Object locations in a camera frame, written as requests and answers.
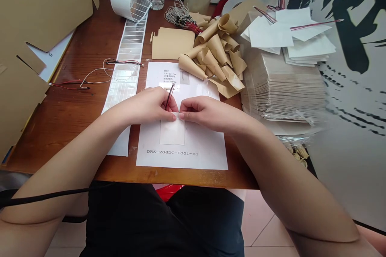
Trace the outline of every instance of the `black cable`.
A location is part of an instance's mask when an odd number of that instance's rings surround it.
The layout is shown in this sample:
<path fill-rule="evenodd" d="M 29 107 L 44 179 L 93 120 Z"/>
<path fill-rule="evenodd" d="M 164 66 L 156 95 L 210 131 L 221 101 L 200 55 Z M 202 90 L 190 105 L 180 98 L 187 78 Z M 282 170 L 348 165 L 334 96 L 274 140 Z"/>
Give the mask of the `black cable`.
<path fill-rule="evenodd" d="M 17 206 L 17 205 L 22 205 L 22 204 L 34 203 L 34 202 L 48 200 L 48 199 L 52 199 L 52 198 L 60 197 L 60 196 L 66 196 L 66 195 L 73 195 L 73 194 L 79 194 L 79 193 L 95 191 L 95 190 L 107 188 L 107 187 L 109 187 L 109 186 L 111 186 L 113 184 L 115 184 L 115 183 L 113 182 L 113 183 L 109 183 L 107 185 L 97 186 L 97 187 L 92 187 L 92 188 L 60 191 L 60 192 L 49 193 L 49 194 L 45 194 L 45 195 L 39 195 L 39 196 L 34 196 L 34 197 L 27 197 L 27 198 L 0 199 L 0 208 Z"/>

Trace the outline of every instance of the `brown paper roll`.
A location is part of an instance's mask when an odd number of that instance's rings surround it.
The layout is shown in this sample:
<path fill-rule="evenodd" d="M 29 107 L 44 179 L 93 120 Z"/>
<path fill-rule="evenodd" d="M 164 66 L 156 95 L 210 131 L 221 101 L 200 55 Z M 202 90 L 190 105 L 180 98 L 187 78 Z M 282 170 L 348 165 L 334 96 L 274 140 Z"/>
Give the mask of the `brown paper roll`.
<path fill-rule="evenodd" d="M 204 61 L 202 60 L 202 52 L 201 51 L 197 54 L 197 60 L 200 63 L 200 65 L 205 65 L 205 74 L 208 77 L 212 77 L 214 74 L 213 74 L 213 72 L 210 71 L 209 67 L 207 67 L 206 64 L 204 63 Z"/>
<path fill-rule="evenodd" d="M 226 42 L 225 40 L 223 39 L 220 39 L 221 41 L 221 44 L 222 44 L 222 47 L 224 48 L 225 52 L 228 52 L 232 49 L 232 45 L 229 44 L 228 42 Z"/>
<path fill-rule="evenodd" d="M 210 69 L 210 71 L 216 75 L 221 81 L 225 80 L 224 72 L 222 72 L 220 66 L 218 65 L 218 62 L 216 58 L 212 55 L 209 48 L 203 48 L 201 50 L 202 52 L 202 60 L 206 64 L 206 66 Z"/>
<path fill-rule="evenodd" d="M 206 47 L 210 49 L 214 57 L 217 58 L 221 65 L 224 65 L 227 62 L 226 54 L 218 34 L 213 35 L 213 37 L 209 39 Z"/>
<path fill-rule="evenodd" d="M 198 67 L 198 65 L 195 64 L 194 61 L 191 60 L 189 56 L 185 54 L 180 54 L 180 57 L 178 59 L 178 67 L 181 68 L 182 70 L 185 70 L 186 72 L 189 72 L 195 77 L 198 77 L 201 80 L 204 80 L 207 78 L 204 71 L 200 67 Z"/>
<path fill-rule="evenodd" d="M 229 56 L 232 61 L 235 74 L 240 75 L 247 68 L 245 61 L 241 57 L 238 57 L 236 54 L 234 54 L 232 51 L 229 52 Z"/>
<path fill-rule="evenodd" d="M 237 22 L 233 20 L 230 17 L 230 15 L 227 13 L 220 18 L 220 21 L 218 23 L 218 28 L 229 34 L 233 34 L 237 31 L 238 25 L 237 25 Z"/>
<path fill-rule="evenodd" d="M 219 20 L 216 20 L 216 22 L 214 22 L 211 26 L 209 26 L 208 28 L 206 28 L 198 37 L 197 39 L 201 42 L 201 43 L 204 43 L 204 42 L 207 42 L 208 39 L 217 32 L 218 30 L 218 21 Z"/>
<path fill-rule="evenodd" d="M 221 68 L 222 72 L 224 72 L 226 79 L 229 83 L 237 90 L 240 91 L 245 88 L 244 84 L 239 80 L 237 75 L 233 72 L 233 70 L 229 66 L 223 66 Z"/>
<path fill-rule="evenodd" d="M 232 46 L 233 52 L 236 52 L 239 50 L 240 44 L 238 44 L 231 36 L 226 34 L 226 35 L 224 35 L 223 39 Z"/>
<path fill-rule="evenodd" d="M 206 43 L 199 44 L 193 49 L 189 50 L 188 53 L 186 53 L 186 55 L 189 56 L 191 59 L 196 58 L 197 54 L 201 51 L 201 49 L 205 47 L 206 47 Z"/>

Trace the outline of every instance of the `cardboard box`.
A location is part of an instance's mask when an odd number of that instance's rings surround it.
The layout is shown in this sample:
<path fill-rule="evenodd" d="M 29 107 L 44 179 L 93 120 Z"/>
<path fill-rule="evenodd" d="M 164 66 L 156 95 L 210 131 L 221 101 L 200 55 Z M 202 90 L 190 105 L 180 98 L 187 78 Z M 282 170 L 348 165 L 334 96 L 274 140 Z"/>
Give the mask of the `cardboard box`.
<path fill-rule="evenodd" d="M 45 64 L 28 48 L 51 50 L 92 15 L 99 0 L 0 0 L 0 160 L 48 89 Z"/>

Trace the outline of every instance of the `black shorts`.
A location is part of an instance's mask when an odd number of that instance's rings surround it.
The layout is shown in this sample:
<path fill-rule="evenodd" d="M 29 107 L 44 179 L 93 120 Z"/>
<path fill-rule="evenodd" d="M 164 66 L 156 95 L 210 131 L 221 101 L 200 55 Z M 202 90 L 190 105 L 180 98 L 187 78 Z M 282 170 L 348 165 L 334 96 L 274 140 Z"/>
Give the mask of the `black shorts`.
<path fill-rule="evenodd" d="M 115 183 L 88 195 L 81 257 L 244 256 L 244 202 L 226 189 L 185 186 L 167 203 L 151 184 Z"/>

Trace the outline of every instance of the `wooden desk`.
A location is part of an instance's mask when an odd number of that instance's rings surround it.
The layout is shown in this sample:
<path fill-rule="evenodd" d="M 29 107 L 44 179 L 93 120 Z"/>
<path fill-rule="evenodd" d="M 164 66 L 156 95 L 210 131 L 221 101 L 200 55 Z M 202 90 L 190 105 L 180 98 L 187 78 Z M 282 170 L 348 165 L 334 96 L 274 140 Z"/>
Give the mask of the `wooden desk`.
<path fill-rule="evenodd" d="M 57 69 L 56 82 L 82 80 L 90 71 L 102 67 L 102 61 L 115 58 L 122 36 L 125 19 L 117 16 L 109 0 L 100 0 L 99 10 L 82 23 L 75 32 L 71 43 Z M 138 92 L 146 83 L 148 60 L 152 58 L 149 43 L 152 31 L 174 26 L 164 19 L 164 12 L 172 5 L 165 1 L 161 11 L 150 10 L 142 53 Z M 106 81 L 103 71 L 94 73 L 89 81 Z M 47 97 L 31 117 L 7 166 L 9 171 L 34 173 L 61 148 L 68 144 L 102 112 L 109 89 L 109 83 L 90 84 L 90 90 L 67 90 L 50 87 Z M 240 96 L 236 95 L 226 103 L 241 108 Z M 133 125 L 130 131 L 129 156 L 106 156 L 95 178 L 105 181 L 185 184 L 224 188 L 257 189 L 257 182 L 241 157 L 233 140 L 225 135 L 227 171 L 201 169 L 173 169 L 163 167 L 137 167 L 137 147 L 140 126 Z"/>

